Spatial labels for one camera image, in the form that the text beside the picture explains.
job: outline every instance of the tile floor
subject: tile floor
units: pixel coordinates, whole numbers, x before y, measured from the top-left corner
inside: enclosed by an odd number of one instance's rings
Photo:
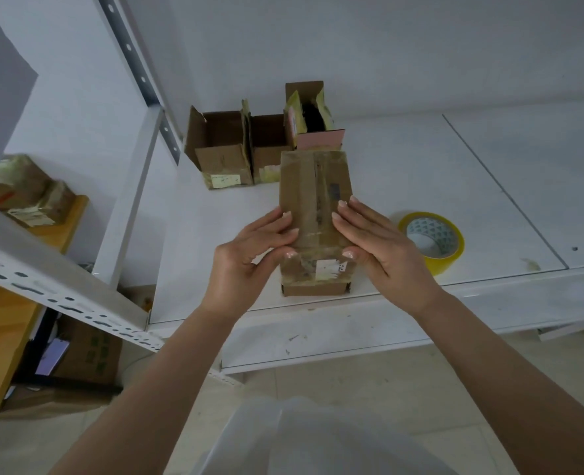
[[[505,338],[584,404],[584,333],[546,343],[534,332]],[[144,370],[149,359],[130,364],[146,353],[131,344],[123,351],[125,385]],[[320,404],[371,410],[411,433],[460,474],[517,473],[433,346],[252,372],[245,386],[235,389],[207,380],[166,473],[189,473],[242,400],[254,395],[281,399],[304,395]],[[100,413],[98,409],[48,420],[0,422],[0,474],[46,473]]]

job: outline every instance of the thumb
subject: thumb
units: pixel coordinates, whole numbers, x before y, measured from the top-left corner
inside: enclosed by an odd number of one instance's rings
[[[275,268],[279,266],[279,263],[286,257],[286,256],[294,256],[296,255],[296,250],[292,247],[288,246],[280,246],[275,248],[274,250],[268,252],[261,261],[257,264],[255,269],[255,276],[263,279],[265,283]]]
[[[359,246],[350,246],[343,250],[343,256],[351,258],[359,263],[367,272],[367,276],[373,284],[381,282],[387,277],[386,272],[377,261],[377,258]]]

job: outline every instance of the packing tape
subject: packing tape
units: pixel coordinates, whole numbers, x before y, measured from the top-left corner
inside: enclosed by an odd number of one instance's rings
[[[459,229],[450,220],[435,213],[409,213],[400,220],[398,229],[414,241],[433,275],[446,271],[461,256],[465,247]]]

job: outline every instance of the person's right hand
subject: person's right hand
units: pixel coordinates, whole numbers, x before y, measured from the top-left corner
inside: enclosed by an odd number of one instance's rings
[[[415,244],[391,220],[355,197],[340,200],[334,226],[355,246],[343,255],[362,265],[387,300],[417,316],[446,292],[437,284]]]

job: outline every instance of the finger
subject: finger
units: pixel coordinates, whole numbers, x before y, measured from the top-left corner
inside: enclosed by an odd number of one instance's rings
[[[399,232],[398,227],[395,226],[391,220],[389,220],[386,216],[377,213],[373,208],[368,207],[353,195],[349,199],[349,206],[357,211],[360,215],[364,216],[367,220],[376,223],[381,227],[390,230],[391,232]]]
[[[244,263],[250,263],[255,256],[270,248],[289,245],[298,237],[298,228],[285,233],[255,232],[240,243]]]
[[[272,223],[274,220],[276,220],[280,216],[281,216],[281,207],[279,207],[277,205],[277,207],[275,209],[273,209],[272,211],[266,213],[265,215],[263,215],[258,220],[255,220],[254,222],[249,223],[248,225],[246,225],[243,228],[243,230],[241,230],[239,232],[239,234],[242,235],[242,234],[246,234],[246,233],[249,233],[249,232],[254,232],[255,230],[260,229],[261,227],[264,227],[265,225],[267,225],[269,223]]]
[[[367,277],[376,287],[378,283],[381,283],[388,276],[377,258],[360,247],[351,246],[345,248],[343,256],[351,258],[354,262],[362,265],[367,272]]]
[[[287,211],[278,220],[274,220],[272,223],[265,225],[264,227],[260,228],[259,231],[279,233],[288,228],[290,223],[292,223],[292,212]]]
[[[332,221],[334,222],[336,230],[341,232],[346,239],[372,255],[377,256],[384,243],[386,243],[385,239],[366,230],[354,227],[342,216],[338,215],[338,213],[332,213]]]
[[[280,246],[275,248],[256,265],[254,276],[262,280],[263,283],[270,278],[272,272],[275,268],[279,266],[279,263],[285,258],[291,258],[296,255],[296,250],[289,246]]]
[[[367,220],[364,216],[349,207],[346,201],[340,200],[338,202],[338,213],[354,227],[372,232],[382,238],[393,238],[393,232],[388,231],[375,222]]]

